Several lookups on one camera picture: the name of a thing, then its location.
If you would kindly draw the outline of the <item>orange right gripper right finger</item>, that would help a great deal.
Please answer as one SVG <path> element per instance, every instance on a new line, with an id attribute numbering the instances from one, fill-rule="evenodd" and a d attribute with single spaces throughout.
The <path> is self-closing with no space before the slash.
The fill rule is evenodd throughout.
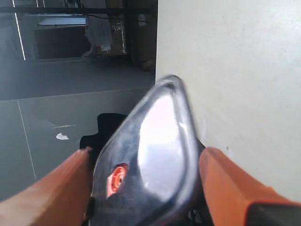
<path id="1" fill-rule="evenodd" d="M 205 148 L 199 159 L 205 200 L 215 226 L 299 226 L 301 204 L 246 173 L 221 150 Z"/>

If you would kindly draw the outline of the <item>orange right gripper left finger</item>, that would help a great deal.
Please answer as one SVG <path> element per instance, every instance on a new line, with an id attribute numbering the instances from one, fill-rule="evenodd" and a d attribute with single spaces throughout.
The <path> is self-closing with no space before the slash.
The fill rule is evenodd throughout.
<path id="1" fill-rule="evenodd" d="M 92 174 L 90 147 L 80 149 L 20 193 L 0 203 L 2 226 L 80 226 L 86 219 Z"/>

